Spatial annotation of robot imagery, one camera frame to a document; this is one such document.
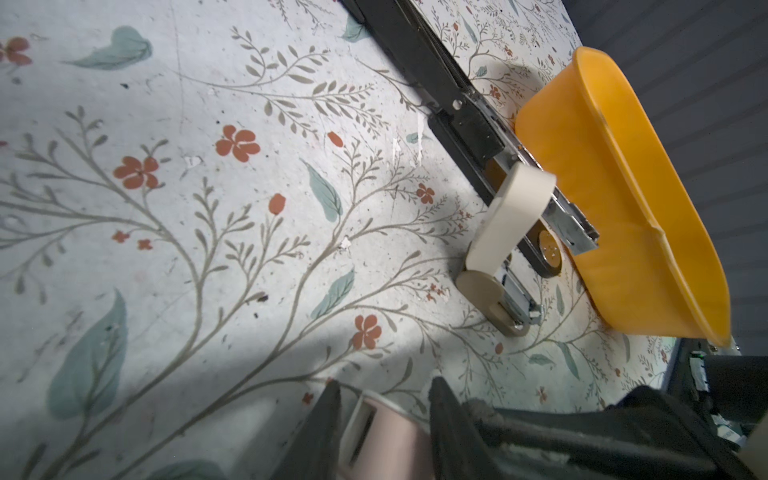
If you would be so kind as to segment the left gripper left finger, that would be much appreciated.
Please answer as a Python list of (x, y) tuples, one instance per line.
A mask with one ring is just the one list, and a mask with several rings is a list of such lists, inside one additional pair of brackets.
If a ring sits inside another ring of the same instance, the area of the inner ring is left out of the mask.
[(342, 436), (341, 391), (330, 381), (306, 418), (271, 479), (337, 478)]

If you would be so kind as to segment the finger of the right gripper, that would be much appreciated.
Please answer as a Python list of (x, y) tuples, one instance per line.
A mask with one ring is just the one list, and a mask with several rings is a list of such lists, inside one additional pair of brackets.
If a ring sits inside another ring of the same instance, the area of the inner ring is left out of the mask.
[(754, 479), (696, 412), (640, 386), (601, 411), (546, 413), (462, 405), (484, 443), (564, 454), (577, 467), (626, 479)]

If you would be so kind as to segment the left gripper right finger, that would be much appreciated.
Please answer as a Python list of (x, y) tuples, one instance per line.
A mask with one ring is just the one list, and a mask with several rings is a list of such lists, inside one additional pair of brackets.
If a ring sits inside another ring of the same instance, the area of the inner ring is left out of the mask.
[(436, 479), (510, 479), (443, 377), (432, 379), (429, 427)]

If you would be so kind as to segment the pink small stapler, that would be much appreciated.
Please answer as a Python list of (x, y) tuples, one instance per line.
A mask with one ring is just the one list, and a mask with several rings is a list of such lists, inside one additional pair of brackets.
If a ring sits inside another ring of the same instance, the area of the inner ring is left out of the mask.
[(364, 391), (346, 425), (339, 479), (433, 479), (429, 427), (373, 391)]

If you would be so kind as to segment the yellow plastic tray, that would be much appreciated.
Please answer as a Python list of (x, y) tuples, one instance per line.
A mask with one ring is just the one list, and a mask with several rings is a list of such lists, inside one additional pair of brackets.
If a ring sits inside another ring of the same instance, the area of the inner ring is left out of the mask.
[(730, 296), (713, 242), (611, 57), (576, 49), (515, 131), (598, 231), (597, 248), (574, 263), (602, 318), (626, 334), (728, 346)]

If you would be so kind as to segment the beige small stapler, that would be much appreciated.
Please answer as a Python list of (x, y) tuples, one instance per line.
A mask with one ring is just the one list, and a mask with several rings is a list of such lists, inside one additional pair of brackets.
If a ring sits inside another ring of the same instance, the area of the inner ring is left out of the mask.
[(536, 273), (561, 272), (562, 253), (554, 235), (540, 222), (556, 186), (556, 177), (517, 164), (501, 185), (477, 230), (455, 280), (462, 295), (501, 333), (526, 335), (541, 323), (542, 307), (511, 268), (515, 248)]

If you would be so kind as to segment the black stapler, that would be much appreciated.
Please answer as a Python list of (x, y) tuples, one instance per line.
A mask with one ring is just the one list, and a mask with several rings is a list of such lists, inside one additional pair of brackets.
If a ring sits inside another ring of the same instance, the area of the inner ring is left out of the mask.
[[(503, 171), (517, 163), (541, 167), (509, 123), (473, 86), (411, 2), (345, 1), (343, 5), (371, 33), (398, 70), (423, 90), (422, 97), (430, 108), (428, 126), (485, 204), (489, 205), (498, 192), (485, 175), (488, 165), (495, 163)], [(555, 188), (541, 218), (517, 243), (529, 264), (544, 278), (558, 274), (547, 264), (540, 247), (538, 233), (544, 226), (549, 226), (573, 255), (598, 248), (598, 231)]]

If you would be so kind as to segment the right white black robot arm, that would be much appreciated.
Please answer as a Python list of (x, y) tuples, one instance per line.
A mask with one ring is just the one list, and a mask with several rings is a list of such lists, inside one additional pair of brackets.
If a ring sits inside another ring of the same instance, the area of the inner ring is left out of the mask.
[(764, 479), (767, 450), (748, 441), (767, 415), (764, 356), (705, 353), (683, 341), (663, 389), (638, 385), (600, 411), (463, 409), (507, 477)]

